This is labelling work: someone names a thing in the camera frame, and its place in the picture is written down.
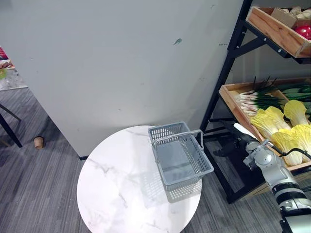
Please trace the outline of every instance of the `gray wall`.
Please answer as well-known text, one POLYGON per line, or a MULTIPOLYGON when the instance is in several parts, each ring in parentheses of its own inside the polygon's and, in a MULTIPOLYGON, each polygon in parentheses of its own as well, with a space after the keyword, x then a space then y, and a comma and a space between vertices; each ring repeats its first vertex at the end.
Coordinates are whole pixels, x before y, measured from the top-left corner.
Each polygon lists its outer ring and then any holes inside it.
MULTIPOLYGON (((0 42, 52 120, 85 156, 133 125, 183 120, 198 128, 226 55, 220 44, 229 42, 241 4, 2 0, 0 42)), ((237 60, 229 80, 306 73, 306 67, 262 48, 237 60)))

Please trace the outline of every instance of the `round white table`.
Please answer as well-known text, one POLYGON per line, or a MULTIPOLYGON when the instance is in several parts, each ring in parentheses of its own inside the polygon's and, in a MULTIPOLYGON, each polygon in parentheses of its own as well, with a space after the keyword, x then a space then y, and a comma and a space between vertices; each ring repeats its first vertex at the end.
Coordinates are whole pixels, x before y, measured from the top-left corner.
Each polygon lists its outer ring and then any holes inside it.
POLYGON ((185 189, 191 189, 192 195, 174 202, 179 194, 164 190, 148 136, 150 127, 131 127, 109 136, 83 165, 77 202, 91 232, 178 233, 193 217, 202 182, 185 189))

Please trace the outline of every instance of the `wooden crate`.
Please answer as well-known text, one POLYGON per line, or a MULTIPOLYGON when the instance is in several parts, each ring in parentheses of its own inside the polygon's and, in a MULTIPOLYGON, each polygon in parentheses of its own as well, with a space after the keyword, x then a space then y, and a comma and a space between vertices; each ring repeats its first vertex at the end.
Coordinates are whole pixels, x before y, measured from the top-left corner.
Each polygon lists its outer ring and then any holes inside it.
POLYGON ((295 58, 311 57, 311 40, 271 16, 274 8, 253 6, 246 21, 271 38, 295 58))
MULTIPOLYGON (((287 84, 287 83, 300 83, 300 82, 309 82, 311 83, 311 79, 308 78, 294 78, 294 79, 284 79, 284 80, 276 80, 275 84, 287 84)), ((252 90, 253 83, 237 83, 237 84, 225 84, 219 90, 219 94, 223 98, 226 105, 231 110, 232 114, 235 116, 237 121, 243 125, 247 130, 249 130, 260 142, 262 142, 265 138, 259 133, 259 131, 250 123, 250 117, 240 108, 238 102, 235 100, 235 96, 246 91, 252 90)), ((285 104, 289 100, 285 97, 285 95, 279 90, 273 91, 272 94, 280 99, 283 99, 281 104, 285 104)), ((302 163, 295 166, 287 167, 288 170, 296 170, 302 167, 310 166, 311 161, 302 163)))

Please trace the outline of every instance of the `cardboard box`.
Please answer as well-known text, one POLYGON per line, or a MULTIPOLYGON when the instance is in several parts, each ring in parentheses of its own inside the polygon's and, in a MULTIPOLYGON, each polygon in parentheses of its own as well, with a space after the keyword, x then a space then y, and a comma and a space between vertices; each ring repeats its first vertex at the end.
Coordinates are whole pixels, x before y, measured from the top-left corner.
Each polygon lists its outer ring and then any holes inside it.
POLYGON ((310 19, 296 18, 295 16, 285 13, 281 8, 274 8, 271 16, 290 28, 311 25, 310 19))

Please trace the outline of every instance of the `gray carpet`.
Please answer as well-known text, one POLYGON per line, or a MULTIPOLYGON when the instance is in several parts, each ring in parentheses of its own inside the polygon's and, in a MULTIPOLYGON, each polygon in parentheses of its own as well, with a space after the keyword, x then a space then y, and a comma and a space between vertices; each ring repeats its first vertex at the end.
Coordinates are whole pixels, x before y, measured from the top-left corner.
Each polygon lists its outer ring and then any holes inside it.
MULTIPOLYGON (((49 119, 28 88, 0 91, 0 103, 16 113, 1 113, 17 131, 23 147, 8 139, 0 127, 0 232, 88 233, 77 203, 76 185, 84 162, 49 119), (36 150, 33 138, 46 138, 36 150)), ((301 186, 311 184, 311 179, 301 186)), ((280 214, 272 194, 228 205, 215 174, 203 178, 200 203, 184 233, 281 232, 280 214)))

